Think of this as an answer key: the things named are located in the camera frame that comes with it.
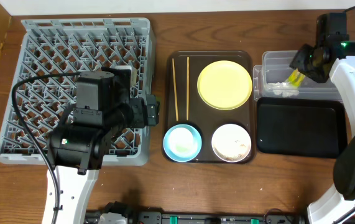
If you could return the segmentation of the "green snack wrapper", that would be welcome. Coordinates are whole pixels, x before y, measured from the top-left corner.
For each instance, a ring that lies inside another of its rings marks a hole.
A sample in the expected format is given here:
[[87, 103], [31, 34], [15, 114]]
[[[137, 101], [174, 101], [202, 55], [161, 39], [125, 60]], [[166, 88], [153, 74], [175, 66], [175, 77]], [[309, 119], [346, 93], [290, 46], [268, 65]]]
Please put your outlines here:
[[298, 88], [306, 76], [295, 69], [291, 75], [286, 79], [286, 82], [291, 84], [293, 87]]

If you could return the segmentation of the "wooden chopstick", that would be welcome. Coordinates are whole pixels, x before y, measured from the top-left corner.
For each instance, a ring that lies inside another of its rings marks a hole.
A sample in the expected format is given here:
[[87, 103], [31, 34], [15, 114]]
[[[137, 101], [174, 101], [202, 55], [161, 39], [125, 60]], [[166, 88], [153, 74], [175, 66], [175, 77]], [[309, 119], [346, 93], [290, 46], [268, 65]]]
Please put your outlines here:
[[178, 98], [177, 98], [177, 83], [176, 83], [176, 74], [175, 74], [175, 61], [172, 58], [172, 75], [173, 75], [173, 95], [174, 95], [174, 102], [175, 102], [175, 119], [179, 121], [178, 115]]
[[186, 119], [189, 120], [190, 109], [190, 58], [187, 57], [187, 75], [186, 75]]

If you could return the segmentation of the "white tissue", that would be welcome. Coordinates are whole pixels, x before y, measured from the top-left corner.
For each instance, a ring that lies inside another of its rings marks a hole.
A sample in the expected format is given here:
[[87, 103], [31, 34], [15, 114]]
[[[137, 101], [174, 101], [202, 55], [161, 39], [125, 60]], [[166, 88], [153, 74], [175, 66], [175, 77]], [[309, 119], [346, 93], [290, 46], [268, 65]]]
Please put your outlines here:
[[287, 82], [268, 83], [266, 87], [269, 88], [273, 94], [281, 96], [282, 98], [299, 95], [297, 87]]

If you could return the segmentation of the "light blue bowl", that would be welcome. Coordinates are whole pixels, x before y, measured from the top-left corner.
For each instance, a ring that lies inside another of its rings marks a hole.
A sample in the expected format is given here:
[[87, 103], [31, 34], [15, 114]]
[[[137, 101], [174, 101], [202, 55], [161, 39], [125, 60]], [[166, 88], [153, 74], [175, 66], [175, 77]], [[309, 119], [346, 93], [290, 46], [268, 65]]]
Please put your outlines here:
[[201, 135], [189, 124], [177, 124], [166, 132], [163, 147], [164, 153], [170, 160], [189, 162], [201, 151]]

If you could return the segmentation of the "white pink bowl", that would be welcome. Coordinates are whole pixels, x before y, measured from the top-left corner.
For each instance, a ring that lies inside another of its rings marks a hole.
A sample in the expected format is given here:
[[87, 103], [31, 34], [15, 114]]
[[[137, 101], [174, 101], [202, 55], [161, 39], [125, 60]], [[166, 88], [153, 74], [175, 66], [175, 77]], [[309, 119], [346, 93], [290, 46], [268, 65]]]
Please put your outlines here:
[[240, 125], [224, 124], [211, 138], [213, 152], [225, 162], [241, 162], [251, 152], [251, 137]]

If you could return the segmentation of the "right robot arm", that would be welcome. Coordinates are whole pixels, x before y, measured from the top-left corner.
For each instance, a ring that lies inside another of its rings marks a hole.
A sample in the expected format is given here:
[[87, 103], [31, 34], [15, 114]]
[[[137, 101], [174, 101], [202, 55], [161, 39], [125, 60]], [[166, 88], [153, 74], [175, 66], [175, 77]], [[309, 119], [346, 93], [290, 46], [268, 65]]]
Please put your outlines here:
[[315, 46], [303, 45], [290, 67], [317, 83], [331, 81], [343, 101], [352, 140], [336, 159], [332, 186], [307, 208], [308, 223], [343, 223], [355, 214], [355, 41], [346, 13], [320, 15]]

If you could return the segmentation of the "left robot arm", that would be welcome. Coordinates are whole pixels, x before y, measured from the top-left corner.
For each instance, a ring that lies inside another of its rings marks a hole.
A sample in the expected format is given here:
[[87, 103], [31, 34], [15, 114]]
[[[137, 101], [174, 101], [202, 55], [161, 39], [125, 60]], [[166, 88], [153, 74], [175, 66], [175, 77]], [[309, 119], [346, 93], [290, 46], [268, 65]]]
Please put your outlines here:
[[57, 183], [48, 183], [43, 223], [83, 223], [103, 157], [127, 128], [159, 122], [154, 95], [131, 98], [137, 70], [130, 66], [81, 72], [76, 104], [69, 106], [47, 138], [48, 159]]

